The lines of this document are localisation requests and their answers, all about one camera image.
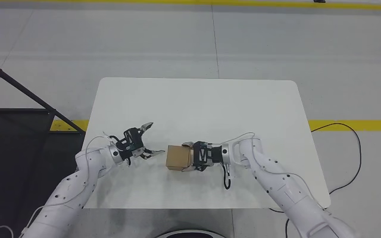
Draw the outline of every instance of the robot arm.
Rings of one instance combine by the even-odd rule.
[[[98,178],[104,176],[111,167],[120,165],[124,160],[131,164],[131,157],[149,158],[164,151],[150,151],[144,147],[141,136],[152,126],[144,124],[141,128],[131,128],[124,132],[125,138],[117,140],[105,148],[88,148],[76,155],[78,170],[62,179],[32,225],[23,230],[24,238],[64,237],[75,222],[81,209],[94,192]],[[113,163],[107,167],[106,160],[111,157]]]
[[[196,170],[204,171],[216,163],[228,165],[227,168],[238,165],[250,169],[262,188],[292,221],[301,238],[358,237],[351,227],[320,207],[277,160],[263,154],[260,138],[253,136],[218,146],[207,142],[188,142],[183,146],[193,149]]]

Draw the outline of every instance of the black cable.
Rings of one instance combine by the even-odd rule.
[[[273,212],[284,213],[282,211],[277,211],[277,210],[274,210],[274,209],[271,209],[271,208],[269,208],[269,209],[272,210]]]
[[[333,189],[333,190],[329,193],[330,195],[331,195],[334,191],[337,191],[337,190],[339,190],[339,189],[342,189],[342,188],[347,187],[348,185],[350,185],[350,184],[357,178],[358,173],[359,173],[360,170],[361,170],[361,164],[363,163],[363,154],[362,154],[362,152],[361,152],[361,142],[360,142],[360,138],[358,137],[358,134],[356,133],[356,131],[355,131],[352,127],[350,127],[350,126],[348,126],[348,125],[346,125],[346,124],[343,124],[343,123],[331,123],[331,124],[328,124],[328,125],[319,127],[319,128],[317,128],[317,129],[315,129],[315,130],[312,130],[311,132],[314,132],[314,131],[317,131],[317,130],[320,130],[320,129],[323,129],[323,128],[325,128],[325,127],[329,127],[329,126],[332,126],[332,125],[342,125],[342,126],[345,126],[345,127],[349,128],[353,133],[355,133],[356,138],[357,138],[357,142],[358,142],[358,151],[359,151],[359,154],[360,154],[360,162],[359,162],[359,165],[358,165],[358,170],[357,170],[355,176],[352,178],[352,180],[349,181],[349,183],[347,183],[346,185],[343,185],[343,186],[341,186],[341,187],[338,187],[338,188],[336,188],[336,189]]]
[[[109,136],[110,138],[115,139],[117,142],[119,142],[119,139],[116,136]]]
[[[225,165],[223,163],[221,163],[221,166],[222,166],[222,169],[224,170],[224,187],[226,190],[228,190],[230,188],[230,185],[232,185],[232,182],[230,181],[230,179],[228,179],[228,185],[226,185],[226,168],[225,168]]]
[[[287,228],[288,228],[288,222],[289,222],[289,221],[290,221],[290,219],[287,219],[287,221],[286,221],[286,227],[285,227],[286,238],[288,238]]]
[[[320,129],[323,129],[323,128],[325,128],[325,127],[329,127],[329,126],[332,126],[332,125],[341,125],[341,126],[345,126],[345,127],[349,128],[349,129],[356,135],[357,142],[358,142],[358,153],[360,154],[360,162],[359,162],[359,165],[358,165],[358,170],[357,170],[355,176],[352,178],[352,180],[349,181],[349,183],[347,183],[347,184],[345,184],[345,185],[343,185],[343,186],[341,186],[341,187],[338,187],[338,188],[333,189],[333,190],[329,193],[330,195],[331,195],[334,191],[337,191],[337,190],[339,190],[339,189],[343,189],[344,187],[347,187],[348,185],[350,185],[350,184],[357,178],[358,174],[360,173],[360,170],[361,170],[361,164],[363,163],[363,153],[362,153],[362,151],[361,151],[361,142],[360,142],[360,138],[358,137],[358,134],[356,133],[356,131],[355,131],[352,127],[350,127],[350,126],[348,126],[348,125],[346,125],[346,124],[344,124],[344,123],[331,123],[331,124],[328,124],[328,125],[325,125],[325,126],[316,128],[316,129],[312,130],[311,132],[314,132],[314,131],[317,131],[317,130],[320,130]],[[284,212],[281,212],[281,211],[273,210],[273,209],[271,209],[271,208],[269,208],[269,209],[272,210],[273,212],[284,213]],[[289,221],[290,221],[290,219],[287,219],[287,221],[286,221],[286,225],[285,225],[285,235],[286,235],[286,238],[288,238],[287,229],[288,229],[288,222],[289,222]]]

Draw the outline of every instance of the floor seam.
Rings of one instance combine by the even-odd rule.
[[[30,15],[29,15],[28,19],[26,20],[26,22],[25,22],[23,28],[21,29],[20,33],[17,35],[17,38],[16,38],[16,40],[14,41],[12,48],[10,49],[9,53],[7,54],[7,56],[5,57],[3,63],[0,65],[0,68],[2,68],[2,67],[4,66],[4,64],[5,64],[5,62],[7,61],[9,55],[11,54],[13,48],[16,46],[16,44],[17,44],[17,42],[18,42],[18,40],[19,40],[21,34],[23,34],[23,32],[24,32],[26,26],[28,25],[28,23],[29,23],[29,21],[30,21],[30,18],[32,17],[34,11],[35,11],[35,10],[33,9],[32,12],[30,13]]]
[[[230,210],[231,210],[231,212],[232,212],[233,238],[235,238],[235,236],[236,236],[236,233],[235,233],[235,231],[234,231],[234,218],[233,218],[233,209],[230,209]]]
[[[214,29],[214,16],[213,16],[213,5],[210,5],[212,8],[212,21],[213,21],[213,33],[214,33],[214,46],[216,47],[216,60],[217,60],[217,74],[220,78],[220,67],[218,66],[218,55],[217,55],[217,43],[216,43],[216,30]]]

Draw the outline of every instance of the wire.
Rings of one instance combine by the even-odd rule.
[[[87,170],[87,175],[86,175],[86,182],[85,182],[85,185],[83,186],[83,189],[81,192],[79,192],[76,196],[72,197],[71,199],[65,201],[65,202],[61,202],[61,203],[55,203],[55,204],[49,204],[49,205],[43,205],[43,206],[39,206],[32,214],[32,216],[30,217],[29,219],[29,222],[28,224],[26,225],[26,227],[24,228],[24,230],[21,232],[20,236],[19,237],[22,237],[22,235],[24,234],[24,232],[29,228],[30,226],[30,223],[32,222],[32,219],[33,217],[35,217],[36,213],[38,212],[38,210],[40,210],[41,208],[45,208],[45,207],[48,207],[48,206],[58,206],[58,205],[63,205],[65,203],[68,203],[70,201],[72,201],[74,198],[78,197],[83,191],[85,191],[85,188],[88,186],[89,184],[89,160],[88,160],[88,149],[89,149],[89,145],[90,143],[95,140],[96,138],[107,138],[105,136],[95,136],[93,139],[90,140],[90,142],[88,143],[88,145],[86,146],[86,150],[85,150],[85,158],[86,158],[86,163],[87,163],[87,167],[88,167],[88,170]]]
[[[288,238],[288,232],[287,232],[287,229],[288,229],[288,222],[290,221],[290,219],[288,218],[287,221],[286,221],[286,227],[285,227],[285,234],[286,234],[286,238]]]
[[[229,177],[230,176],[230,173],[229,171],[226,172],[227,168],[225,168],[225,165],[221,162],[221,166],[222,166],[222,169],[224,170],[224,187],[226,190],[228,190],[230,188],[230,185],[232,185],[232,181],[229,179],[228,180],[228,185],[226,185],[226,174],[227,176]]]
[[[11,237],[13,238],[13,231],[12,231],[11,227],[9,227],[9,226],[0,226],[0,228],[7,228],[10,231],[10,233],[11,233]]]
[[[242,136],[244,136],[244,135],[246,135],[246,134],[253,134],[253,137],[255,136],[255,133],[254,133],[254,132],[246,132],[246,133],[244,133],[244,134],[242,134],[242,135],[240,135],[240,136],[237,136],[236,138],[233,138],[233,139],[230,139],[230,140],[221,142],[221,143],[209,143],[209,145],[221,145],[221,144],[224,144],[224,143],[226,143],[226,142],[229,142],[229,141],[232,141],[232,140],[236,140],[236,139],[238,139],[238,138],[240,138],[240,137],[242,137]]]
[[[356,131],[355,131],[352,127],[350,127],[350,126],[348,126],[348,125],[346,125],[346,124],[344,124],[344,123],[331,123],[331,124],[328,124],[328,125],[325,125],[325,126],[316,128],[316,129],[312,130],[311,132],[314,132],[314,131],[317,131],[317,130],[320,130],[320,129],[323,129],[323,128],[325,128],[325,127],[329,127],[329,126],[332,126],[332,125],[341,125],[341,126],[345,126],[345,127],[349,128],[349,129],[356,135],[357,142],[358,142],[358,152],[359,152],[359,154],[360,154],[360,162],[359,162],[359,165],[358,165],[358,170],[357,170],[355,176],[351,179],[351,181],[349,181],[349,183],[347,183],[347,184],[345,184],[345,185],[343,185],[343,186],[341,186],[341,187],[338,187],[338,188],[333,189],[331,192],[329,192],[330,195],[331,195],[334,191],[337,191],[337,190],[339,190],[339,189],[343,189],[344,187],[347,187],[348,185],[350,185],[350,184],[357,178],[358,173],[359,173],[360,170],[361,170],[361,164],[363,163],[363,154],[362,154],[362,152],[361,152],[361,142],[360,142],[360,138],[358,137],[358,134],[356,133]],[[284,213],[284,212],[280,212],[280,211],[273,210],[273,209],[271,209],[271,208],[269,208],[269,209],[272,210],[272,211],[274,211],[274,212]],[[289,221],[290,221],[290,219],[287,219],[287,221],[286,221],[286,225],[285,225],[285,235],[286,235],[286,238],[288,238],[287,229],[288,229],[288,222],[289,222]]]
[[[333,189],[333,190],[329,193],[330,195],[331,195],[334,191],[337,191],[337,190],[339,190],[339,189],[343,189],[344,187],[347,187],[348,185],[350,185],[351,183],[353,183],[353,181],[357,178],[358,174],[360,173],[360,170],[361,170],[361,164],[363,163],[363,155],[362,155],[362,152],[361,152],[361,142],[360,142],[360,138],[358,137],[358,134],[356,133],[356,131],[355,131],[352,127],[350,127],[350,126],[348,126],[348,125],[346,125],[346,124],[344,124],[344,123],[331,123],[331,124],[328,124],[328,125],[325,125],[325,126],[316,128],[316,129],[312,130],[311,132],[314,132],[314,131],[317,131],[317,130],[320,130],[320,129],[323,129],[323,128],[325,128],[325,127],[329,127],[329,126],[332,126],[332,125],[341,125],[341,126],[345,126],[345,127],[349,128],[349,129],[356,135],[356,139],[357,139],[357,142],[358,142],[358,152],[359,152],[359,154],[360,154],[360,162],[359,162],[359,165],[358,165],[358,170],[357,170],[355,176],[352,178],[352,180],[349,181],[349,183],[347,183],[347,184],[345,184],[345,185],[343,185],[343,186],[341,186],[341,187],[338,187],[338,188]]]
[[[272,209],[272,208],[269,208],[269,209],[272,210],[273,212],[284,213],[284,212],[282,212],[282,211],[277,211],[277,210],[274,210],[274,209]]]

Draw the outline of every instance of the black fabric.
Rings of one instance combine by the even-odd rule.
[[[0,224],[10,226],[15,237],[76,169],[74,156],[85,135],[49,132],[51,120],[44,109],[0,109]],[[0,237],[7,232],[0,229]]]

